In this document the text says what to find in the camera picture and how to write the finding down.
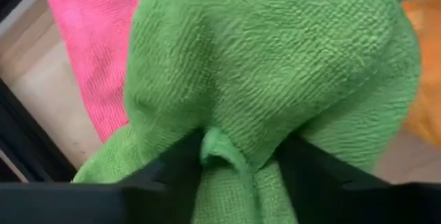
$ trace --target floor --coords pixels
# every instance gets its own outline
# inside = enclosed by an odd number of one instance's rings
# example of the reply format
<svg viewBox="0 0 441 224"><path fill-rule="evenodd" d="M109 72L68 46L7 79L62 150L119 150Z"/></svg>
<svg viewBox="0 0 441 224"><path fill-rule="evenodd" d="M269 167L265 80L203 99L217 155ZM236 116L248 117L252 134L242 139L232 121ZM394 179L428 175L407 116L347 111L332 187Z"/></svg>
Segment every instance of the floor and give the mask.
<svg viewBox="0 0 441 224"><path fill-rule="evenodd" d="M100 148L46 0L0 37L0 77L75 166ZM401 131L376 174L394 183L441 182L441 152Z"/></svg>

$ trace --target microfiber towel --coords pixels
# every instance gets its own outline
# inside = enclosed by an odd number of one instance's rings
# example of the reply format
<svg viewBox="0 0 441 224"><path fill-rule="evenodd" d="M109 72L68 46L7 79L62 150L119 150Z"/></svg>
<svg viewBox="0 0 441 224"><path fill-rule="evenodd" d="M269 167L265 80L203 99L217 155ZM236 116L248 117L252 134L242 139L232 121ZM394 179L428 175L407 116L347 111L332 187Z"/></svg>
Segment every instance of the microfiber towel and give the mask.
<svg viewBox="0 0 441 224"><path fill-rule="evenodd" d="M130 121L74 182L116 182L204 127L193 223L296 223L274 150L295 130L371 170L416 94L419 56L400 0L141 0Z"/></svg>
<svg viewBox="0 0 441 224"><path fill-rule="evenodd" d="M127 123L123 84L139 0L48 0L84 106L102 141Z"/></svg>

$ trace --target orange microfiber towel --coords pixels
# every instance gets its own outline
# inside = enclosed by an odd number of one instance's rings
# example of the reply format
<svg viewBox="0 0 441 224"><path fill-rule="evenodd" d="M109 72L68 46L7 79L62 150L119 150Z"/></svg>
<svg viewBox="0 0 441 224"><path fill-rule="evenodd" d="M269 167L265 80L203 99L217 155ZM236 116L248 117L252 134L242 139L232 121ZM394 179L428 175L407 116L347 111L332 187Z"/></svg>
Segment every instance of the orange microfiber towel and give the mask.
<svg viewBox="0 0 441 224"><path fill-rule="evenodd" d="M403 7L418 33L422 53L418 96L406 126L441 145L441 0L411 0Z"/></svg>

